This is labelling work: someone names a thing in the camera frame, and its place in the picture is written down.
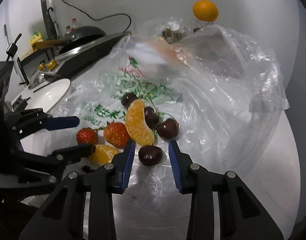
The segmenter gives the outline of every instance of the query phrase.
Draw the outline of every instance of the white plate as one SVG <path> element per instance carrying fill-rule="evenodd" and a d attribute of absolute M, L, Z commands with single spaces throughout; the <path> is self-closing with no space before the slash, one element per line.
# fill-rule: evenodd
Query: white plate
<path fill-rule="evenodd" d="M 32 95 L 25 109 L 43 108 L 43 112 L 47 113 L 65 95 L 70 85 L 71 81 L 67 78 L 47 85 Z"/>

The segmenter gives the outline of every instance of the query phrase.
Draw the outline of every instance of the whole orange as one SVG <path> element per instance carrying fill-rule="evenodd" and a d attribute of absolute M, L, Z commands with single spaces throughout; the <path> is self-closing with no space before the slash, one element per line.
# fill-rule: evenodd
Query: whole orange
<path fill-rule="evenodd" d="M 219 11 L 214 3 L 208 0 L 201 0 L 193 5 L 195 17 L 201 21 L 213 22 L 219 16 Z"/>

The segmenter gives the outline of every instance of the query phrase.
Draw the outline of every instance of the plastic bag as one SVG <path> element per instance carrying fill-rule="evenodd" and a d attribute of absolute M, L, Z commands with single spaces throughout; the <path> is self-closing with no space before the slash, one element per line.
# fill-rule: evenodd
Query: plastic bag
<path fill-rule="evenodd" d="M 166 28 L 170 28 L 170 30 L 178 33 L 185 33 L 187 31 L 182 18 L 176 17 L 151 19 L 136 27 L 137 33 L 142 37 L 163 37 L 163 31 L 165 31 Z"/>
<path fill-rule="evenodd" d="M 127 92 L 148 105 L 149 92 L 160 112 L 179 121 L 179 147 L 193 162 L 217 173 L 234 170 L 241 178 L 252 170 L 288 108 L 274 53 L 247 35 L 210 25 L 172 46 L 156 38 L 125 37 L 72 81 L 50 111 L 77 115 L 81 123 L 75 130 L 52 132 L 46 150 L 75 145 L 82 127 L 123 122 L 119 99 Z M 167 142 L 158 137 L 157 145 L 165 153 L 162 163 L 141 165 L 137 146 L 129 187 L 113 196 L 118 239 L 185 239 L 190 196 L 175 187 Z"/>

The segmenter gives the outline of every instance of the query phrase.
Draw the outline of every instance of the plastic bottle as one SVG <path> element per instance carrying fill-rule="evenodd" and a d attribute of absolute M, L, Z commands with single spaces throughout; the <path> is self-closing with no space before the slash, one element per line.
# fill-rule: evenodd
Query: plastic bottle
<path fill-rule="evenodd" d="M 69 35 L 71 32 L 71 27 L 70 25 L 69 26 L 66 26 L 66 32 L 64 33 L 64 37 L 66 37 L 67 35 Z"/>
<path fill-rule="evenodd" d="M 72 19 L 72 26 L 71 31 L 76 30 L 79 27 L 78 23 L 76 22 L 76 18 Z"/>

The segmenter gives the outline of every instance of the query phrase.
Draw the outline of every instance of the cherry stem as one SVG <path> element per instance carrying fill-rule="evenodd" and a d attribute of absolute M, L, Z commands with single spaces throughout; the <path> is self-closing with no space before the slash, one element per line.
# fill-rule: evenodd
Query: cherry stem
<path fill-rule="evenodd" d="M 101 126 L 101 127 L 98 127 L 98 128 L 93 128 L 94 131 L 101 131 L 101 130 L 105 130 L 107 126 Z"/>
<path fill-rule="evenodd" d="M 166 115 L 168 115 L 169 117 L 171 117 L 175 122 L 177 122 L 176 119 L 175 119 L 173 116 L 171 116 L 170 114 L 168 114 L 168 113 L 165 113 L 165 112 L 158 112 L 157 114 L 166 114 Z"/>
<path fill-rule="evenodd" d="M 153 105 L 153 107 L 154 107 L 155 112 L 157 113 L 158 117 L 160 117 L 159 114 L 158 114 L 158 111 L 156 110 L 155 105 L 153 104 L 153 101 L 152 101 L 152 99 L 151 99 L 150 93 L 147 93 L 147 95 L 148 95 L 148 98 L 150 99 L 150 101 L 151 101 L 151 103 L 152 103 L 152 105 Z"/>

